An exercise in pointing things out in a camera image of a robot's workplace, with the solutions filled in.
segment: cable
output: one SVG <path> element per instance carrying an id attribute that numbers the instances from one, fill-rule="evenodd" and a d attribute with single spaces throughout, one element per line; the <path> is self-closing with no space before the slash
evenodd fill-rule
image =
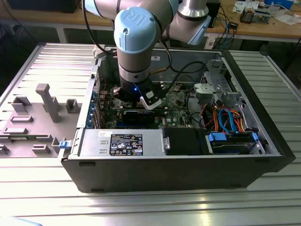
<path id="1" fill-rule="evenodd" d="M 107 79 L 104 80 L 104 88 L 103 88 L 103 91 L 105 91 L 106 88 L 107 88 Z"/>
<path id="2" fill-rule="evenodd" d="M 23 55 L 24 57 L 28 57 L 28 55 L 25 55 L 25 54 L 23 54 L 23 53 L 20 51 L 19 47 L 23 48 L 24 50 L 26 50 L 26 51 L 28 51 L 28 52 L 30 52 L 30 53 L 31 53 L 31 51 L 28 50 L 27 48 L 25 48 L 24 46 L 20 46 L 20 45 L 18 45 L 18 44 L 15 44 L 14 41 L 13 41 L 13 36 L 9 35 L 9 33 L 8 33 L 7 30 L 2 26 L 2 24 L 0 24 L 0 28 L 2 28 L 2 29 L 6 32 L 6 34 L 7 34 L 7 36 L 9 37 L 9 40 L 11 41 L 11 43 L 17 48 L 17 51 L 18 51 L 21 55 Z"/>
<path id="3" fill-rule="evenodd" d="M 162 44 L 162 46 L 164 47 L 164 49 L 166 50 L 166 53 L 168 55 L 168 66 L 165 67 L 165 68 L 162 68 L 162 69 L 158 69 L 156 71 L 153 71 L 150 73 L 150 75 L 152 74 L 157 74 L 157 73 L 160 73 L 160 72 L 164 72 L 164 71 L 167 71 L 170 67 L 171 67 L 171 64 L 173 62 L 172 58 L 171 58 L 171 55 L 170 55 L 170 52 L 169 52 L 169 49 L 167 47 L 167 45 L 163 44 L 163 41 L 161 39 L 159 39 L 159 42 Z"/>
<path id="4" fill-rule="evenodd" d="M 230 118 L 230 125 L 231 125 L 231 128 L 232 128 L 232 131 L 233 131 L 233 132 L 237 132 L 237 128 L 235 127 L 233 116 L 232 116 L 232 114 L 231 114 L 231 111 L 228 110 L 228 109 L 223 108 L 223 109 L 220 110 L 220 112 L 219 112 L 219 114 L 218 114 L 218 121 L 219 121 L 219 123 L 220 123 L 220 126 L 221 126 L 227 133 L 229 133 L 229 130 L 227 130 L 227 128 L 224 127 L 224 125 L 222 124 L 222 112 L 223 112 L 223 111 L 226 111 L 226 112 L 228 113 L 228 115 L 229 115 L 229 118 Z"/>
<path id="5" fill-rule="evenodd" d="M 83 16 L 84 16 L 84 19 L 85 19 L 85 23 L 86 23 L 86 27 L 87 27 L 87 30 L 88 30 L 88 33 L 89 33 L 89 36 L 92 40 L 92 42 L 104 53 L 106 54 L 109 54 L 109 55 L 112 55 L 113 56 L 113 53 L 105 50 L 104 48 L 102 48 L 94 39 L 94 36 L 92 34 L 92 31 L 90 29 L 90 25 L 89 25 L 89 22 L 88 22 L 88 19 L 87 19 L 87 14 L 86 14 L 86 7 L 85 7 L 85 0 L 81 0 L 81 4 L 82 4 L 82 12 L 83 12 Z"/>
<path id="6" fill-rule="evenodd" d="M 214 130 L 218 131 L 218 122 L 217 122 L 215 109 L 213 110 L 213 121 L 214 121 Z"/>
<path id="7" fill-rule="evenodd" d="M 239 123 L 237 122 L 237 120 L 234 120 L 234 122 L 237 125 L 238 131 L 241 132 L 241 129 L 240 129 L 240 126 L 239 126 Z"/>
<path id="8" fill-rule="evenodd" d="M 174 80 L 171 82 L 171 84 L 170 84 L 170 85 L 168 86 L 168 88 L 166 89 L 165 94 L 169 92 L 169 90 L 170 90 L 171 87 L 174 85 L 174 83 L 177 81 L 177 79 L 179 78 L 179 76 L 181 75 L 181 73 L 182 73 L 188 66 L 193 65 L 193 64 L 203 64 L 203 65 L 205 65 L 205 64 L 204 64 L 203 62 L 201 62 L 201 61 L 192 61 L 192 62 L 186 64 L 186 65 L 185 65 L 185 66 L 177 73 L 177 75 L 175 76 Z"/>
<path id="9" fill-rule="evenodd" d="M 224 24 L 225 24 L 225 26 L 226 26 L 226 31 L 227 31 L 227 34 L 226 34 L 226 40 L 225 40 L 225 42 L 228 40 L 228 36 L 229 36 L 229 27 L 228 27 L 228 25 L 227 25 L 227 22 L 224 20 L 224 19 L 221 19 L 221 18 L 219 18 L 219 17 L 217 17 L 216 19 L 218 19 L 218 20 L 221 20 L 222 22 L 224 22 Z"/>
<path id="10" fill-rule="evenodd" d="M 18 49 L 18 51 L 20 52 L 20 50 L 19 50 L 19 41 L 20 41 L 20 38 L 21 38 L 21 34 L 22 34 L 22 32 L 24 31 L 24 28 L 21 30 L 21 32 L 19 33 L 19 37 L 18 37 L 18 40 L 17 40 L 17 49 Z"/>
<path id="11" fill-rule="evenodd" d="M 243 126 L 243 119 L 240 118 L 240 125 L 243 132 L 245 132 L 244 126 Z"/>
<path id="12" fill-rule="evenodd" d="M 194 114 L 201 114 L 201 112 L 195 112 L 195 113 L 192 113 L 191 115 L 194 115 Z"/>
<path id="13" fill-rule="evenodd" d="M 229 23 L 230 23 L 229 17 L 225 14 L 225 10 L 222 8 L 222 4 L 220 5 L 220 9 L 223 11 L 223 13 L 218 12 L 218 14 L 224 16 L 224 17 L 225 17 L 225 22 L 226 22 L 226 24 L 229 24 Z M 219 41 L 216 43 L 216 45 L 213 46 L 213 49 L 216 48 L 217 46 L 220 47 L 221 40 L 222 40 L 222 38 L 224 37 L 224 35 L 225 35 L 226 31 L 227 31 L 226 27 L 224 27 L 224 28 L 225 28 L 224 33 L 222 34 L 221 38 L 220 38 Z"/>
<path id="14" fill-rule="evenodd" d="M 190 94 L 192 93 L 192 91 L 193 91 L 193 87 L 190 89 L 190 91 L 189 91 L 189 93 L 188 93 L 187 100 L 186 100 L 187 114 L 188 114 L 188 116 L 189 116 L 193 121 L 195 121 L 201 128 L 205 128 L 199 121 L 197 121 L 195 118 L 193 118 L 193 117 L 192 117 L 192 114 L 190 114 L 190 112 L 189 112 L 188 101 L 189 101 Z"/>
<path id="15" fill-rule="evenodd" d="M 160 41 L 160 43 L 164 46 L 164 49 L 167 51 L 167 53 L 168 53 L 168 58 L 169 58 L 169 60 L 170 60 L 170 69 L 173 71 L 173 72 L 179 72 L 178 70 L 176 70 L 176 69 L 174 69 L 173 68 L 173 66 L 172 66 L 172 57 L 171 57 L 171 54 L 170 54 L 170 52 L 169 52 L 169 49 L 168 49 L 168 46 L 166 45 L 166 43 L 165 42 L 161 42 L 162 40 L 159 40 Z M 203 65 L 203 67 L 201 67 L 201 68 L 199 68 L 199 69 L 197 69 L 197 70 L 195 70 L 195 71 L 192 71 L 192 72 L 185 72 L 185 71 L 183 71 L 182 72 L 182 74 L 191 74 L 191 73 L 196 73 L 196 72 L 199 72 L 199 71 L 201 71 L 201 70 L 203 70 L 204 69 L 204 66 L 205 66 L 205 63 L 203 63 L 203 62 L 201 62 L 200 61 L 200 64 L 202 64 Z"/>
<path id="16" fill-rule="evenodd" d="M 3 7 L 4 9 L 8 12 L 8 14 L 29 34 L 30 37 L 32 37 L 32 39 L 38 43 L 38 41 L 28 32 L 28 30 L 25 29 L 25 27 L 10 13 L 10 11 L 8 10 L 8 8 L 6 7 L 6 5 L 4 4 L 4 1 L 2 1 Z"/>
<path id="17" fill-rule="evenodd" d="M 190 75 L 182 74 L 182 75 L 179 76 L 178 79 L 180 79 L 180 78 L 182 78 L 182 77 L 188 77 L 188 78 L 190 78 L 191 81 L 193 81 L 194 83 L 197 83 L 197 81 L 195 81 Z"/>

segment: wooden workbench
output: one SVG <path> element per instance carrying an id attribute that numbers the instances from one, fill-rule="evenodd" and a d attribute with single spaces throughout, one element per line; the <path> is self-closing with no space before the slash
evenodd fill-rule
<path id="1" fill-rule="evenodd" d="M 231 7 L 231 5 L 234 3 L 235 0 L 222 0 L 226 15 L 231 21 L 239 24 L 236 38 L 296 42 L 301 37 L 300 24 L 287 25 L 274 18 L 271 18 L 268 24 L 241 23 L 239 21 L 240 14 L 232 12 L 233 7 Z M 59 12 L 12 10 L 8 4 L 7 6 L 12 15 L 24 25 L 56 28 L 61 42 L 67 41 L 64 37 L 64 28 L 85 29 L 85 22 L 80 8 L 73 14 L 66 14 Z M 293 5 L 291 10 L 301 11 L 301 7 Z M 95 16 L 89 12 L 87 13 L 87 17 L 92 29 L 111 30 L 111 23 L 108 19 Z M 0 6 L 0 21 L 3 24 L 16 24 L 3 6 Z M 207 29 L 206 36 L 211 36 L 211 39 L 215 40 L 215 38 L 223 32 L 224 28 L 222 27 L 222 24 L 219 21 L 216 21 L 214 28 Z"/>

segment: black cable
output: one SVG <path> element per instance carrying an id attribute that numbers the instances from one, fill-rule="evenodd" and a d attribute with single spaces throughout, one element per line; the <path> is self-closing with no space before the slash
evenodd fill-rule
<path id="1" fill-rule="evenodd" d="M 191 116 L 193 116 L 194 114 L 201 114 L 201 112 L 194 112 L 191 114 Z"/>
<path id="2" fill-rule="evenodd" d="M 162 39 L 159 39 L 159 42 L 162 44 L 162 46 L 163 46 L 164 49 L 166 50 L 166 53 L 167 53 L 167 56 L 168 56 L 168 66 L 150 72 L 149 76 L 152 75 L 152 74 L 157 74 L 157 73 L 160 73 L 160 72 L 165 72 L 165 71 L 167 71 L 167 70 L 170 68 L 170 66 L 171 66 L 171 64 L 172 64 L 172 62 L 173 62 L 173 59 L 172 59 L 172 57 L 171 57 L 171 55 L 170 55 L 170 52 L 169 52 L 169 49 L 168 49 L 167 45 L 164 44 L 164 42 L 163 42 Z"/>
<path id="3" fill-rule="evenodd" d="M 231 44 L 231 45 L 230 45 L 230 48 L 232 47 L 232 44 L 233 44 L 234 39 L 235 39 L 235 34 L 236 34 L 236 30 L 235 30 L 234 28 L 233 28 L 232 30 L 233 30 L 233 35 L 232 35 L 230 38 L 228 38 L 228 40 L 224 40 L 223 42 L 221 42 L 220 45 L 222 45 L 222 44 L 224 44 L 225 42 L 231 40 L 231 42 L 228 42 L 228 43 L 226 43 L 226 44 L 227 44 L 227 45 Z"/>
<path id="4" fill-rule="evenodd" d="M 84 19 L 85 19 L 86 27 L 87 27 L 87 30 L 88 30 L 88 33 L 89 33 L 89 36 L 90 36 L 92 42 L 93 42 L 93 43 L 94 43 L 94 44 L 95 44 L 102 52 L 104 52 L 104 53 L 106 53 L 106 54 L 109 54 L 109 55 L 112 55 L 112 56 L 113 56 L 113 53 L 111 53 L 111 52 L 105 50 L 105 49 L 102 48 L 99 44 L 97 44 L 97 42 L 95 41 L 94 36 L 93 36 L 93 34 L 92 34 L 92 31 L 91 31 L 91 29 L 90 29 L 90 25 L 89 25 L 88 19 L 87 19 L 86 7 L 85 7 L 85 0 L 82 0 L 81 4 L 82 4 L 82 11 L 83 11 L 83 16 L 84 16 Z"/>
<path id="5" fill-rule="evenodd" d="M 28 30 L 26 30 L 26 28 L 10 13 L 10 11 L 8 10 L 8 8 L 6 7 L 6 5 L 4 4 L 4 1 L 3 0 L 1 0 L 2 1 L 2 4 L 3 4 L 3 6 L 4 6 L 4 9 L 8 12 L 8 14 L 24 29 L 24 31 L 26 31 L 28 34 L 29 34 L 29 36 L 30 37 L 32 37 L 32 39 L 36 42 L 36 43 L 38 43 L 38 41 L 29 33 L 29 31 Z"/>
<path id="6" fill-rule="evenodd" d="M 166 92 L 165 93 L 168 93 L 169 90 L 171 89 L 171 87 L 174 85 L 174 83 L 177 81 L 177 79 L 179 78 L 179 76 L 182 74 L 182 72 L 185 70 L 185 68 L 187 68 L 188 66 L 190 65 L 193 65 L 193 64 L 202 64 L 203 65 L 203 68 L 205 67 L 205 64 L 201 61 L 192 61 L 188 64 L 186 64 L 178 73 L 177 75 L 175 76 L 174 80 L 171 82 L 171 84 L 168 86 L 168 88 L 166 89 Z"/>
<path id="7" fill-rule="evenodd" d="M 225 17 L 225 22 L 226 22 L 226 24 L 228 25 L 228 24 L 230 23 L 230 19 L 229 19 L 229 17 L 227 17 L 227 15 L 225 14 L 225 10 L 222 8 L 221 5 L 220 5 L 220 9 L 223 11 L 223 13 L 218 12 L 218 14 L 220 14 L 220 15 L 222 15 L 222 16 Z M 225 29 L 225 31 L 223 32 L 221 38 L 219 39 L 218 42 L 216 42 L 216 45 L 213 46 L 212 49 L 215 49 L 217 46 L 219 46 L 219 48 L 221 47 L 221 40 L 222 40 L 223 36 L 225 35 L 225 33 L 226 33 L 226 31 L 227 31 L 227 28 L 226 28 L 226 27 L 223 26 L 223 28 Z"/>
<path id="8" fill-rule="evenodd" d="M 179 76 L 178 79 L 180 79 L 180 78 L 182 78 L 182 77 L 188 77 L 188 78 L 190 78 L 194 83 L 197 83 L 197 81 L 195 81 L 190 75 L 182 74 L 181 76 Z"/>
<path id="9" fill-rule="evenodd" d="M 30 53 L 31 53 L 31 51 L 28 50 L 27 48 L 25 48 L 24 46 L 20 46 L 20 45 L 15 44 L 14 41 L 13 41 L 13 36 L 9 35 L 9 33 L 8 33 L 7 30 L 2 26 L 2 24 L 0 24 L 0 29 L 1 29 L 1 28 L 6 32 L 6 35 L 8 36 L 8 38 L 9 38 L 9 40 L 11 41 L 11 43 L 13 44 L 13 46 L 16 47 L 18 53 L 20 53 L 20 54 L 23 55 L 24 57 L 28 57 L 28 55 L 23 54 L 23 53 L 19 50 L 19 48 L 21 47 L 21 48 L 23 48 L 24 50 L 26 50 L 26 51 L 28 51 L 28 52 L 30 52 Z"/>
<path id="10" fill-rule="evenodd" d="M 174 69 L 174 68 L 172 67 L 172 57 L 171 57 L 171 54 L 170 54 L 170 52 L 169 52 L 169 49 L 168 49 L 166 43 L 163 42 L 163 41 L 161 41 L 161 40 L 159 40 L 159 41 L 160 41 L 160 43 L 163 45 L 164 49 L 166 50 L 166 52 L 167 52 L 167 54 L 168 54 L 168 60 L 169 60 L 169 62 L 170 62 L 170 64 L 169 64 L 169 65 L 170 65 L 170 69 L 171 69 L 173 72 L 179 73 L 178 70 L 176 70 L 176 69 Z M 191 73 L 199 72 L 199 71 L 201 71 L 201 70 L 204 69 L 204 66 L 205 66 L 205 64 L 203 63 L 203 67 L 201 67 L 201 68 L 199 68 L 199 69 L 197 69 L 197 70 L 195 70 L 195 71 L 192 71 L 192 72 L 182 72 L 182 74 L 191 74 Z"/>
<path id="11" fill-rule="evenodd" d="M 205 127 L 204 127 L 199 121 L 197 121 L 195 118 L 192 117 L 192 115 L 195 114 L 196 112 L 193 113 L 193 114 L 190 114 L 190 112 L 189 112 L 188 102 L 189 102 L 190 94 L 192 93 L 192 91 L 193 91 L 193 87 L 190 89 L 190 91 L 189 91 L 189 93 L 188 93 L 187 100 L 186 100 L 186 110 L 187 110 L 187 114 L 188 114 L 188 116 L 189 116 L 193 121 L 195 121 L 201 128 L 204 128 L 204 129 L 205 129 Z"/>

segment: orange wire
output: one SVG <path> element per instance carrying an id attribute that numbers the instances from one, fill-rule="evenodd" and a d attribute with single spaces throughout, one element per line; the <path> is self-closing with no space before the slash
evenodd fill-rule
<path id="1" fill-rule="evenodd" d="M 243 126 L 243 119 L 240 118 L 240 125 L 241 125 L 241 129 L 245 132 L 244 126 Z"/>
<path id="2" fill-rule="evenodd" d="M 237 125 L 237 127 L 238 127 L 238 131 L 239 131 L 239 132 L 241 132 L 241 129 L 240 129 L 239 123 L 238 123 L 236 120 L 234 120 L 234 122 L 236 123 L 236 125 Z"/>
<path id="3" fill-rule="evenodd" d="M 218 123 L 218 119 L 217 119 L 217 113 L 215 113 L 215 118 L 216 118 L 216 131 L 218 131 L 219 123 Z"/>
<path id="4" fill-rule="evenodd" d="M 218 120 L 217 120 L 217 117 L 216 117 L 215 109 L 213 111 L 213 116 L 214 116 L 214 130 L 218 131 Z"/>

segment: light blue joint cap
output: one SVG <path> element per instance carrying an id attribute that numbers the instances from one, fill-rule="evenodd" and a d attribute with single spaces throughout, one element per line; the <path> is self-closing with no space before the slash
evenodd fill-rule
<path id="1" fill-rule="evenodd" d="M 204 23 L 202 24 L 202 26 L 200 26 L 199 30 L 195 33 L 195 35 L 192 37 L 192 39 L 188 42 L 188 44 L 190 45 L 198 45 L 201 40 L 202 37 L 204 36 L 208 25 L 210 24 L 211 21 L 211 17 L 208 16 L 206 18 L 206 20 L 204 21 Z"/>
<path id="2" fill-rule="evenodd" d="M 139 54 L 147 50 L 156 37 L 153 15 L 141 7 L 120 11 L 115 18 L 114 40 L 124 53 Z"/>
<path id="3" fill-rule="evenodd" d="M 89 12 L 95 14 L 96 16 L 100 16 L 99 13 L 98 13 L 98 11 L 97 11 L 97 8 L 96 8 L 94 0 L 86 0 L 85 1 L 85 8 Z"/>
<path id="4" fill-rule="evenodd" d="M 169 0 L 169 3 L 171 6 L 171 9 L 173 10 L 173 14 L 175 16 L 175 14 L 177 13 L 178 8 L 179 8 L 179 0 Z"/>

